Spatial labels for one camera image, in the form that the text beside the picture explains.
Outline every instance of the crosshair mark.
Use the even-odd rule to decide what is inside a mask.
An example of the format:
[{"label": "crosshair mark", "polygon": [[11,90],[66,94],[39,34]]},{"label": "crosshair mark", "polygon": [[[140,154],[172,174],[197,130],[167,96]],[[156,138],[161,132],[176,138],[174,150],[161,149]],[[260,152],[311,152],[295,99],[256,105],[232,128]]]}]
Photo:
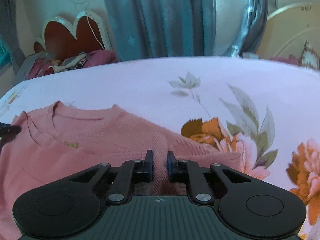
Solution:
[{"label": "crosshair mark", "polygon": [[163,198],[157,198],[156,201],[161,204],[162,202],[164,202],[165,200]]}]

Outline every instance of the pink sweater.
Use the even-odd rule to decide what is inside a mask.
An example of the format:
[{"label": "pink sweater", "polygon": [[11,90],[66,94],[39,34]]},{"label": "pink sweater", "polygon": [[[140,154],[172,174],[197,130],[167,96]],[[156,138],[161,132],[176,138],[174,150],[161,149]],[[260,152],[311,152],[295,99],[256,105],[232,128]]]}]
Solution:
[{"label": "pink sweater", "polygon": [[14,120],[22,127],[0,155],[0,240],[17,240],[21,234],[12,218],[12,206],[23,193],[69,176],[98,163],[112,167],[143,159],[154,152],[154,182],[149,194],[180,194],[167,182],[168,150],[178,159],[200,166],[223,163],[239,167],[240,155],[205,147],[179,134],[130,114],[118,106],[105,110],[79,110],[61,102],[22,112]]}]

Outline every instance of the blue curtain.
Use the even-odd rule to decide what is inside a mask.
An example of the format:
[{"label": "blue curtain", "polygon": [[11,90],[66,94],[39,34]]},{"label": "blue curtain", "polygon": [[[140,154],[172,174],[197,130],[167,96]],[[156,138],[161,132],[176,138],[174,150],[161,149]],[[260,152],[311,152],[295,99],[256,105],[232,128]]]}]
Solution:
[{"label": "blue curtain", "polygon": [[121,60],[211,56],[215,0],[105,0]]},{"label": "blue curtain", "polygon": [[16,0],[0,0],[0,38],[10,51],[13,71],[18,72],[26,59],[19,47],[16,29]]},{"label": "blue curtain", "polygon": [[0,69],[11,61],[10,52],[0,39]]},{"label": "blue curtain", "polygon": [[260,44],[268,18],[268,0],[247,0],[243,21],[225,56],[255,52]]}]

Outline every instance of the pile of clothes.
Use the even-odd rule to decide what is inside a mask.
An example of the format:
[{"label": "pile of clothes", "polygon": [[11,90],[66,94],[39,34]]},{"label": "pile of clothes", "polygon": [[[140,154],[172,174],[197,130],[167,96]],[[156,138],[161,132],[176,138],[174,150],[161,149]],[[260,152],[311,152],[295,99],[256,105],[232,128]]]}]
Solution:
[{"label": "pile of clothes", "polygon": [[320,71],[320,56],[313,46],[306,41],[304,44],[303,52],[300,58],[290,54],[288,58],[284,57],[271,57],[270,60],[284,62],[298,67],[309,68],[312,70]]},{"label": "pile of clothes", "polygon": [[83,52],[75,57],[67,58],[63,62],[56,59],[50,52],[42,51],[27,57],[15,77],[14,85],[24,80],[49,74],[111,63],[116,63],[116,56],[108,50]]}]

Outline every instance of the bed headboard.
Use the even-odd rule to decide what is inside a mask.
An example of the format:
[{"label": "bed headboard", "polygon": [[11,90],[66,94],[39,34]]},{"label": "bed headboard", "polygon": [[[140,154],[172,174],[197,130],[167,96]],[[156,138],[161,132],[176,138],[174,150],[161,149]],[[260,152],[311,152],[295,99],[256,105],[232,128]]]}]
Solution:
[{"label": "bed headboard", "polygon": [[106,26],[91,11],[80,12],[73,24],[59,16],[51,17],[44,24],[42,37],[34,43],[36,53],[46,50],[61,61],[102,48],[111,50]]},{"label": "bed headboard", "polygon": [[296,3],[270,14],[256,53],[263,59],[300,58],[306,40],[320,53],[320,4]]}]

